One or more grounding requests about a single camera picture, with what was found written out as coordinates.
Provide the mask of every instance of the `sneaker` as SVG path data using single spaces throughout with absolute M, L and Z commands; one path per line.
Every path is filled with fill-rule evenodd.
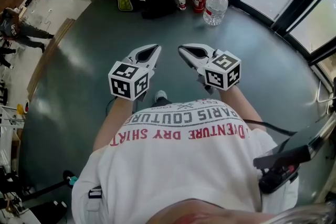
M 159 98 L 161 98 L 161 97 L 163 97 L 163 98 L 165 98 L 165 99 L 168 99 L 166 92 L 160 90 L 160 91 L 158 91 L 158 92 L 155 94 L 154 101 L 156 102 L 156 101 L 157 101 Z

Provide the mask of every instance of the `jeans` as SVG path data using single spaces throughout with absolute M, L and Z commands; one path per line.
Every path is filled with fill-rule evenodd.
M 46 31 L 35 28 L 34 26 L 31 26 L 23 22 L 20 22 L 19 27 L 20 27 L 20 32 L 18 36 L 15 38 L 15 41 L 22 45 L 26 45 L 28 47 L 40 48 L 44 46 L 42 42 L 32 41 L 29 37 L 47 39 L 49 38 L 49 35 L 50 35 Z
M 14 54 L 16 50 L 8 49 L 8 48 L 2 48 L 0 47 L 0 63 L 3 66 L 10 67 L 11 64 L 6 61 L 5 57 L 3 54 Z

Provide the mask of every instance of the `black bag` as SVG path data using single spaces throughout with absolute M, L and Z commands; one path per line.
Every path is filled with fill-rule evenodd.
M 172 14 L 176 10 L 175 0 L 145 0 L 145 11 L 141 15 L 144 19 L 154 19 Z

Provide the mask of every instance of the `white t-shirt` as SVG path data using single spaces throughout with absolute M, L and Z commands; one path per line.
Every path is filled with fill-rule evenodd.
M 74 220 L 146 223 L 161 209 L 192 198 L 226 209 L 278 213 L 296 204 L 298 180 L 261 197 L 260 171 L 253 166 L 255 157 L 275 146 L 266 132 L 251 131 L 217 100 L 139 111 L 108 146 L 91 154 L 73 187 Z M 88 211 L 88 192 L 99 185 L 99 209 Z

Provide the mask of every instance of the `plastic water bottle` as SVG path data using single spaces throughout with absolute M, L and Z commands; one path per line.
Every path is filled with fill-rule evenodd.
M 178 0 L 180 10 L 185 10 L 186 5 L 185 5 L 185 0 Z
M 219 25 L 227 10 L 228 0 L 206 0 L 203 18 L 209 25 Z

